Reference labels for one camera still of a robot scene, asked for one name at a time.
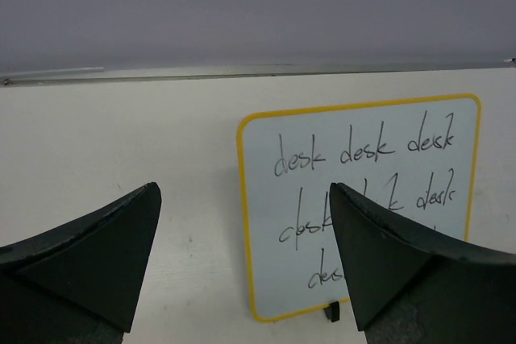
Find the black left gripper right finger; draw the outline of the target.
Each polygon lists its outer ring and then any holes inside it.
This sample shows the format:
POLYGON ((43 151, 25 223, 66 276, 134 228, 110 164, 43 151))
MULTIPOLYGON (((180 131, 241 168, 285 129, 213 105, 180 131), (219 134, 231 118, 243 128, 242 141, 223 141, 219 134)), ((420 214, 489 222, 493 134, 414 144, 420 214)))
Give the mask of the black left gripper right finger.
POLYGON ((330 207, 368 342, 514 342, 514 255, 432 230, 342 183, 331 185, 330 207))

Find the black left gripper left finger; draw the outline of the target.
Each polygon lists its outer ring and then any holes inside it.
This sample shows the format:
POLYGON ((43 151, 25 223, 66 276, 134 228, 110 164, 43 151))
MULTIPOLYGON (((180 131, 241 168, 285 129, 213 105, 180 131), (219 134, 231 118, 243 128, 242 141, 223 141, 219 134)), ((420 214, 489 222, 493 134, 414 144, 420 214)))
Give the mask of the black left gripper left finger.
POLYGON ((147 183, 1 248, 3 343, 121 343, 131 331, 162 203, 147 183))

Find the yellow-framed small whiteboard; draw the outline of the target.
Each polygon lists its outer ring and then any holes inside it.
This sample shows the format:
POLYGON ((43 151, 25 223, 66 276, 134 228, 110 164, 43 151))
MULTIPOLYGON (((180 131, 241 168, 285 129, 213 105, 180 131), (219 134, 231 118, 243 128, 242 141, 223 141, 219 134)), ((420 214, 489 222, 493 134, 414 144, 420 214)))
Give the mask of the yellow-framed small whiteboard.
POLYGON ((253 317, 279 321, 347 301, 334 183, 467 239, 480 122, 470 93, 244 118, 236 142, 253 317))

